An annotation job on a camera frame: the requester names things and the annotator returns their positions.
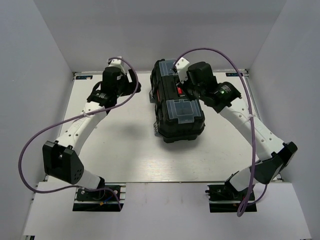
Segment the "black plastic toolbox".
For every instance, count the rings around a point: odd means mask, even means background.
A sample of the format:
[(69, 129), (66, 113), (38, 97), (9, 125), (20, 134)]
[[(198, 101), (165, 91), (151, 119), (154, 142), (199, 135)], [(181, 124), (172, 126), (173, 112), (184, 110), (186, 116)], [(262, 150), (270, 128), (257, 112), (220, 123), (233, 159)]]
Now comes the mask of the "black plastic toolbox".
[(205, 115), (198, 100), (188, 100), (176, 86), (174, 60), (160, 59), (150, 75), (149, 100), (154, 103), (154, 134), (165, 143), (195, 140), (205, 129)]

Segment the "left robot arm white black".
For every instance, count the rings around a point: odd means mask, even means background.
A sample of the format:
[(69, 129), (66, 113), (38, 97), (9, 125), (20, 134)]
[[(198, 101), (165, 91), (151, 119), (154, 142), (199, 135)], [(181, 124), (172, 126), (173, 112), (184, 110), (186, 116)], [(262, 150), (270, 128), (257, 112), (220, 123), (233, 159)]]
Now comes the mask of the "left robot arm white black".
[(86, 140), (115, 107), (119, 97), (140, 91), (141, 85), (132, 69), (124, 73), (120, 67), (108, 66), (102, 80), (94, 85), (84, 104), (81, 117), (55, 141), (47, 141), (42, 147), (44, 171), (47, 175), (88, 189), (94, 199), (105, 196), (104, 179), (85, 170), (79, 155)]

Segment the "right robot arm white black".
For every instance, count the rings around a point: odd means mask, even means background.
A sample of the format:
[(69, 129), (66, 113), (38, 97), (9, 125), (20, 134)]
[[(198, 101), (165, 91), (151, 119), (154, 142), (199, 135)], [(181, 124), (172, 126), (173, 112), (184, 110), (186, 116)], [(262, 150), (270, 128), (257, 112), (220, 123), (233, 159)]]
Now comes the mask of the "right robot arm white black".
[(269, 184), (291, 161), (298, 147), (274, 135), (255, 115), (248, 102), (230, 82), (218, 82), (211, 66), (204, 62), (175, 64), (179, 87), (190, 100), (201, 100), (229, 121), (252, 146), (254, 166), (231, 175), (226, 181), (226, 195), (236, 200), (249, 184)]

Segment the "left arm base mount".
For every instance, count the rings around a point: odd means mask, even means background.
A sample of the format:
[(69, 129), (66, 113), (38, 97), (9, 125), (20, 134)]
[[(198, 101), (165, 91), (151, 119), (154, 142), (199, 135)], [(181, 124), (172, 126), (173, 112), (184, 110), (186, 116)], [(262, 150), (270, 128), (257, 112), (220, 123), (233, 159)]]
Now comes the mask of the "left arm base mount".
[(73, 202), (73, 212), (120, 212), (117, 196), (121, 208), (125, 203), (126, 184), (111, 183), (105, 185), (110, 188), (113, 193), (108, 190), (89, 192), (84, 189), (77, 189)]

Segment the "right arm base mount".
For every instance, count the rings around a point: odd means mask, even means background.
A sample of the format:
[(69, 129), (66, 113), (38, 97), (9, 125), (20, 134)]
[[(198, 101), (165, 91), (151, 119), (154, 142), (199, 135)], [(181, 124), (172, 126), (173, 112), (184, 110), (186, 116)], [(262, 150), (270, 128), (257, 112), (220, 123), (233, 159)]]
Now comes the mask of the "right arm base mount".
[(205, 194), (208, 196), (210, 213), (236, 213), (247, 190), (233, 192), (224, 184), (209, 184)]

